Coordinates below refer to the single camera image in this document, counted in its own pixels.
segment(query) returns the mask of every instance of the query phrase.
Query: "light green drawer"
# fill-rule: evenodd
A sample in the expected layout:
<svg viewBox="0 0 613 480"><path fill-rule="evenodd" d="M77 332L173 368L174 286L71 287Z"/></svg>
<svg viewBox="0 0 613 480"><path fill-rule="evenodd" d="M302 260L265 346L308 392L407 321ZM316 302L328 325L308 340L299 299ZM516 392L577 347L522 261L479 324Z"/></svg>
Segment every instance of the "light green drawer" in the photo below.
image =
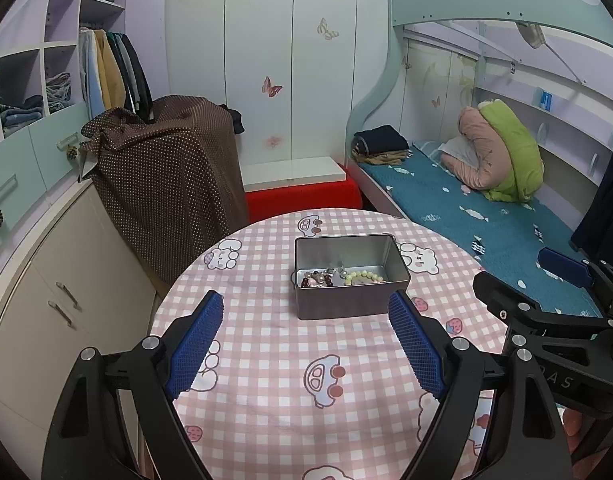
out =
<svg viewBox="0 0 613 480"><path fill-rule="evenodd" d="M88 121L86 104L79 103L29 126L30 138L47 189L51 189L67 173L78 168L77 159L67 159L66 147L80 143L80 132Z"/></svg>
<svg viewBox="0 0 613 480"><path fill-rule="evenodd" d="M46 193L30 142L29 127L0 142L0 245L31 206Z"/></svg>

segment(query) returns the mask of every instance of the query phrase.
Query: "round table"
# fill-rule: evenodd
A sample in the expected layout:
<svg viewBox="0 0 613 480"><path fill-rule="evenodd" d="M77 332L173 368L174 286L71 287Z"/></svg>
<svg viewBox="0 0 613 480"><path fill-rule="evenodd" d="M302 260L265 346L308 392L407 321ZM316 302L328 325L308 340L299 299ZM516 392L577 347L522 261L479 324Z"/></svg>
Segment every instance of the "round table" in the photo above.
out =
<svg viewBox="0 0 613 480"><path fill-rule="evenodd" d="M420 388L387 314L302 321L290 278L297 237L381 233L400 246L411 274L407 293L419 311L480 350L501 351L506 327L472 288L482 267L446 238L361 210L303 211L252 224L189 266L152 330L162 335L209 290L224 296L209 354L192 389L175 401L213 478L399 480L437 401ZM416 266L416 252L429 254L420 249L434 257ZM317 364L337 381L327 399L309 387ZM455 478L475 465L490 407L483 393Z"/></svg>

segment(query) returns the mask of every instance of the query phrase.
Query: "brown polka dot cloth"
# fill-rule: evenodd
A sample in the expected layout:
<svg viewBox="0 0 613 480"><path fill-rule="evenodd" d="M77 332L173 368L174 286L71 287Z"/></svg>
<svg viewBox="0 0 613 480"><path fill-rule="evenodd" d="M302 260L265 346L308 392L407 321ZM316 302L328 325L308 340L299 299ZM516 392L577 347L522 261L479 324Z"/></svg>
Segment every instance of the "brown polka dot cloth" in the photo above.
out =
<svg viewBox="0 0 613 480"><path fill-rule="evenodd" d="M123 108L82 128L95 189L115 227L169 285L206 249L248 224L228 111L202 97L154 102L154 123Z"/></svg>

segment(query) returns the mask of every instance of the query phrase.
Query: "green blanket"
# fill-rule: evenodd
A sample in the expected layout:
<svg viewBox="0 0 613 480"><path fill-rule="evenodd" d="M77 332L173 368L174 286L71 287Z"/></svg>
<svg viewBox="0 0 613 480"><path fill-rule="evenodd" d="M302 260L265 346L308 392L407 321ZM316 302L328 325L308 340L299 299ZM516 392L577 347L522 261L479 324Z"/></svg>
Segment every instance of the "green blanket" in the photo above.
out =
<svg viewBox="0 0 613 480"><path fill-rule="evenodd" d="M511 158L509 174L499 186L485 192L485 196L493 201L528 202L542 186L544 167L538 143L500 99L481 107L480 113L500 135Z"/></svg>

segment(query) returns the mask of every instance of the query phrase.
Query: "red butterfly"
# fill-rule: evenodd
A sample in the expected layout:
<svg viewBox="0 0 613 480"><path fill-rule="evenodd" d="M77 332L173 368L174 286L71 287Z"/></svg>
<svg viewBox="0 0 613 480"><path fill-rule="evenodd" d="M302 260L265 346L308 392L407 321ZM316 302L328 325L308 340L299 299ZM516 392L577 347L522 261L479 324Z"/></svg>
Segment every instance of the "red butterfly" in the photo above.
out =
<svg viewBox="0 0 613 480"><path fill-rule="evenodd" d="M264 84L262 85L262 93L269 94L269 97L275 97L280 90L282 90L281 86L271 86L269 76L264 80Z"/></svg>

